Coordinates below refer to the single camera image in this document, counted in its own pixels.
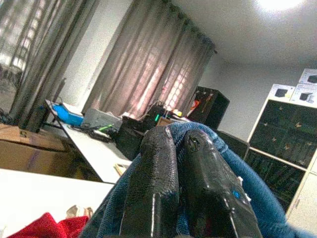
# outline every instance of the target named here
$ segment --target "ceiling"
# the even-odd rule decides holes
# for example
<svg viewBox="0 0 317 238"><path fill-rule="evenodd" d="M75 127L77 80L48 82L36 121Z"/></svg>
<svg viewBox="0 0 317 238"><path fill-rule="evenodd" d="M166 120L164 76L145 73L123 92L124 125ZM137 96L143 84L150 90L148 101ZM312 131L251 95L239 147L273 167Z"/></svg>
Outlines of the ceiling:
<svg viewBox="0 0 317 238"><path fill-rule="evenodd" d="M317 1L268 11L256 0L173 0L227 62L317 65Z"/></svg>

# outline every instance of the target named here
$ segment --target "white wall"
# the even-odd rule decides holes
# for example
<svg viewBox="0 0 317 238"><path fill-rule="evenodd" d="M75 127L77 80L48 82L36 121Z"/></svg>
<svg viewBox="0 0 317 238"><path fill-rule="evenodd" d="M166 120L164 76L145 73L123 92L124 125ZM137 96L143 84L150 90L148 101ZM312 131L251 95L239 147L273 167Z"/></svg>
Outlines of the white wall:
<svg viewBox="0 0 317 238"><path fill-rule="evenodd" d="M63 101L82 109L132 0L100 0L65 73Z"/></svg>
<svg viewBox="0 0 317 238"><path fill-rule="evenodd" d="M221 73L215 78L213 67L209 64L206 68L200 85L218 89L230 100L218 129L243 140L248 139L272 84L296 86L304 70L304 67L224 63Z"/></svg>

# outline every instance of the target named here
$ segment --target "blue cloth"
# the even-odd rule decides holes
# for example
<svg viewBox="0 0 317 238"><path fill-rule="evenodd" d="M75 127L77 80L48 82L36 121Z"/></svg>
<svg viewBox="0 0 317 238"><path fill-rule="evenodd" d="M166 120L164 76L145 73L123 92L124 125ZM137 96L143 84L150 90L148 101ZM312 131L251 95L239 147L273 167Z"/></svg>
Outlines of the blue cloth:
<svg viewBox="0 0 317 238"><path fill-rule="evenodd" d="M233 153L224 141L209 127L189 122L173 123L169 125L177 153L179 183L182 187L182 164L185 158L183 147L184 135L188 130L200 129L207 133L214 142L222 157L229 164L237 176L243 178L243 188L251 197L251 205L258 219L259 228L264 238L313 238L315 236L298 231L286 223L285 213L263 180L243 161ZM123 215L124 201L129 187L132 172L140 162L138 155L126 173L119 179L100 207L94 213L88 224L83 229L81 238L103 238L105 235L118 235ZM180 202L178 220L175 233L189 235L185 208Z"/></svg>

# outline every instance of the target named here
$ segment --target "green light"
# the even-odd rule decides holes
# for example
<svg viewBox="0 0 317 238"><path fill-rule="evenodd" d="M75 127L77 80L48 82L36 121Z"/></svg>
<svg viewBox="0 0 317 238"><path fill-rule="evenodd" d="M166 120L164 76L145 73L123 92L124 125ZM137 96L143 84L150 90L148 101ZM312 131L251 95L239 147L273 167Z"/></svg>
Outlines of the green light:
<svg viewBox="0 0 317 238"><path fill-rule="evenodd" d="M157 117L155 118L155 121L159 120L159 114L157 114Z"/></svg>

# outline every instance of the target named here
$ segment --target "red cloth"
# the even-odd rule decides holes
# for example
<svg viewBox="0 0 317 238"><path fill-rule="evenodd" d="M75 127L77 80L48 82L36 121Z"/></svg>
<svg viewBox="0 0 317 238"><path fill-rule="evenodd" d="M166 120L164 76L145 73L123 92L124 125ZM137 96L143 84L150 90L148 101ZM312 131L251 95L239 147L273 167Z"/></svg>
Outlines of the red cloth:
<svg viewBox="0 0 317 238"><path fill-rule="evenodd" d="M50 213L45 213L8 238L77 238L87 221L88 217L75 217L56 223Z"/></svg>

